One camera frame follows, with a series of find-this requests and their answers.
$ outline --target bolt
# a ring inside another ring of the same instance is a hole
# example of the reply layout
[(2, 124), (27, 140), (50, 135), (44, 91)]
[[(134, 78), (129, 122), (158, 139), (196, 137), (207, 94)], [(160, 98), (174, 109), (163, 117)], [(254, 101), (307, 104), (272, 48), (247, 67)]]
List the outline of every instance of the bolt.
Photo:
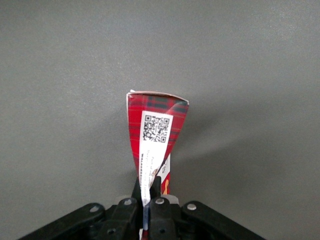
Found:
[(165, 202), (165, 200), (163, 198), (158, 198), (157, 200), (155, 200), (156, 204), (163, 204)]
[(131, 199), (129, 198), (129, 199), (125, 200), (123, 204), (126, 205), (126, 206), (128, 206), (128, 205), (132, 204), (132, 201), (131, 201)]
[(193, 203), (188, 204), (188, 206), (186, 206), (187, 209), (194, 211), (197, 209), (197, 206), (194, 205)]
[(92, 208), (90, 208), (90, 213), (94, 213), (94, 212), (96, 212), (98, 210), (99, 210), (98, 206), (93, 206)]

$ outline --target barcode sticker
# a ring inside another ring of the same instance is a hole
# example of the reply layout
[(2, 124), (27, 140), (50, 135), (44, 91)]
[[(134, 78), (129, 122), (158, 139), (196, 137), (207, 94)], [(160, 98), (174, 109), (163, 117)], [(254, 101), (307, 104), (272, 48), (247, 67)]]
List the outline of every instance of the barcode sticker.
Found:
[(150, 200), (150, 187), (161, 167), (171, 132), (173, 116), (142, 111), (139, 141), (139, 180), (142, 205)]

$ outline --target black plastic part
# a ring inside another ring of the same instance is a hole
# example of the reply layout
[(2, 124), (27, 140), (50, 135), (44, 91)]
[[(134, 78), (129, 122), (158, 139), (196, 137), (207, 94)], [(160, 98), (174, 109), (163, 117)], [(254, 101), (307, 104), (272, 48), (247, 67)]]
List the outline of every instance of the black plastic part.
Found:
[(101, 204), (89, 203), (31, 232), (20, 240), (90, 239), (90, 236), (87, 235), (94, 235), (94, 224), (103, 221), (104, 217), (105, 208)]
[(150, 202), (149, 240), (176, 240), (176, 228), (169, 201), (157, 197)]
[[(194, 204), (195, 210), (188, 205)], [(261, 236), (232, 221), (199, 201), (190, 201), (181, 208), (182, 217), (207, 232), (206, 238), (215, 240), (265, 240)]]
[[(151, 196), (151, 199), (161, 196), (161, 177), (160, 176), (155, 177), (153, 184), (150, 188), (150, 196)], [(131, 197), (136, 199), (138, 202), (138, 211), (137, 211), (138, 213), (136, 216), (136, 224), (138, 229), (142, 229), (143, 206), (142, 206), (142, 200), (141, 200), (140, 183), (138, 178), (135, 181)]]
[(115, 207), (112, 216), (102, 225), (97, 240), (136, 240), (139, 235), (136, 215), (138, 203), (135, 198), (125, 198)]

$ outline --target metal screw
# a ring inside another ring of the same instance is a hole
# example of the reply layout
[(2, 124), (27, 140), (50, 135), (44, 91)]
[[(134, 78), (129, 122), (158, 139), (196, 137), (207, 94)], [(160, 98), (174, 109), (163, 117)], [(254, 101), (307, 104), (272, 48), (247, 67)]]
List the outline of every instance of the metal screw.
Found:
[(165, 202), (165, 200), (163, 198), (158, 198), (157, 200), (155, 200), (156, 204), (163, 204)]
[(99, 210), (98, 206), (93, 206), (92, 208), (90, 208), (90, 213), (94, 213), (94, 212), (96, 212), (98, 210)]
[(197, 206), (194, 205), (193, 203), (188, 204), (188, 206), (186, 206), (187, 209), (194, 211), (197, 209)]
[(132, 204), (132, 201), (131, 201), (131, 199), (129, 198), (129, 199), (125, 200), (123, 204), (128, 206), (128, 205), (131, 205), (131, 204)]

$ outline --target red tartan box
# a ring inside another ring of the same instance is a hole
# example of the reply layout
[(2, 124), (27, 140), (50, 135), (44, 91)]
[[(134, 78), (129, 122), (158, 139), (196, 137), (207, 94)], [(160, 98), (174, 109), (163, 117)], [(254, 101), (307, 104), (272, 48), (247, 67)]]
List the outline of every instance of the red tartan box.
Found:
[(184, 124), (189, 102), (155, 91), (131, 91), (126, 100), (130, 143), (141, 194), (143, 186), (145, 192), (149, 191), (155, 176), (161, 176), (162, 193), (169, 194), (170, 153)]

